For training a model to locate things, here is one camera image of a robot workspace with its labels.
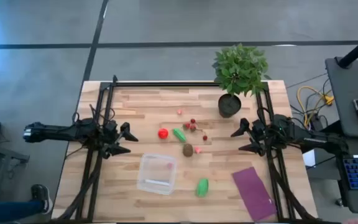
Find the shoe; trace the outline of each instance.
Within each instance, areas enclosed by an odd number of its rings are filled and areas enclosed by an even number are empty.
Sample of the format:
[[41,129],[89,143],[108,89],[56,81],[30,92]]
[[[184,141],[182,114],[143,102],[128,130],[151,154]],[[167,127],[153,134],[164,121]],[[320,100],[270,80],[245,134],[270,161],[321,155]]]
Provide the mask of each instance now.
[[49,196],[49,189],[41,184],[35,184],[31,187],[32,200],[42,201],[44,208],[42,214],[48,214],[52,211],[53,202]]

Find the purple towel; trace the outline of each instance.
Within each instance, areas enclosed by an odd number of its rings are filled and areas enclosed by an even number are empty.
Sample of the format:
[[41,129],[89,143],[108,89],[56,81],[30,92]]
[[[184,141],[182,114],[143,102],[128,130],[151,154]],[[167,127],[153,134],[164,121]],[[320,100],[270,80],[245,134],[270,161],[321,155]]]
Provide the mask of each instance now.
[[276,214],[276,206],[266,191],[264,183],[251,167],[233,173],[233,179],[239,189],[248,213],[254,221]]

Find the wooden tabletop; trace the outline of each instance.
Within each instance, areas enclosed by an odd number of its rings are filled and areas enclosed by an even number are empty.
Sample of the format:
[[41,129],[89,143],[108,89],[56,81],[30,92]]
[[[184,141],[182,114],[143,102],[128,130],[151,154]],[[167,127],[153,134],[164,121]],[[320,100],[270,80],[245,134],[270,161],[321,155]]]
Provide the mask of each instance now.
[[[84,83],[78,105],[81,118],[92,116],[89,104],[96,107],[99,84]],[[284,82],[269,81],[268,85],[274,112],[291,116]],[[218,99],[222,94],[224,92],[218,87],[115,87],[112,100],[116,112],[114,119],[119,126],[129,122],[131,133],[139,142],[122,140],[121,145],[132,152],[103,160],[94,222],[251,222],[232,173],[255,167],[273,198],[267,161],[266,157],[238,150],[249,143],[247,135],[230,138],[230,134],[239,127],[241,118],[257,119],[257,103],[254,96],[242,95],[241,110],[224,119],[218,113]],[[182,110],[182,115],[178,115],[177,110]],[[183,144],[173,135],[172,129],[181,128],[191,118],[203,131],[186,132],[187,142],[199,147],[202,153],[185,157]],[[160,128],[170,131],[167,139],[158,138]],[[207,141],[202,138],[204,133],[208,136]],[[67,153],[79,147],[78,143],[70,143]],[[171,195],[137,189],[140,159],[145,153],[176,159],[175,190]],[[317,216],[301,151],[288,147],[283,153],[291,190],[307,211]],[[86,149],[83,149],[65,161],[53,218],[61,215],[78,193],[85,158]],[[209,192],[205,198],[195,196],[200,178],[209,179]],[[88,192],[84,216],[91,191]],[[281,198],[287,213],[282,193]],[[272,215],[266,220],[274,221],[276,217]]]

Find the plastic tub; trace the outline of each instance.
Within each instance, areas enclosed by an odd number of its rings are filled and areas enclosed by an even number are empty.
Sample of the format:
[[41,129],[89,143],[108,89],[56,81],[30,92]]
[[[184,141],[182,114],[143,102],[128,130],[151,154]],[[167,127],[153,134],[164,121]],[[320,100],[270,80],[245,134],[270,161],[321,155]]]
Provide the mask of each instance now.
[[170,195],[175,185],[176,159],[160,154],[144,154],[140,162],[137,188],[147,192]]

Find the concrete floor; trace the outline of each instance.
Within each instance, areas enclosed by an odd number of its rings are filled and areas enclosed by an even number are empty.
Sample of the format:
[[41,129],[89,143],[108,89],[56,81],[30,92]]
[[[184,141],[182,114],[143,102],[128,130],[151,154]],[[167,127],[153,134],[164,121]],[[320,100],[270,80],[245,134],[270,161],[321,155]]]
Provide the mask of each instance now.
[[[0,0],[0,44],[90,44],[101,5],[102,0]],[[288,40],[358,40],[358,1],[110,0],[99,42]],[[353,47],[261,49],[270,66],[268,74],[285,81],[290,103],[298,107],[295,95],[300,86],[321,89],[326,81],[324,59],[345,55]],[[217,50],[98,49],[89,79],[110,80],[115,74],[120,80],[212,80]],[[27,200],[32,184],[44,184],[56,194],[67,143],[27,144],[22,131],[34,121],[71,123],[89,53],[89,49],[0,50],[0,121],[10,140],[1,146],[30,155],[29,164],[4,181],[0,200]],[[305,91],[302,99],[308,94]],[[329,123],[338,119],[335,105],[321,114]],[[339,196],[335,182],[310,181],[320,218],[342,222],[358,217],[333,204]],[[47,219],[37,215],[23,222]]]

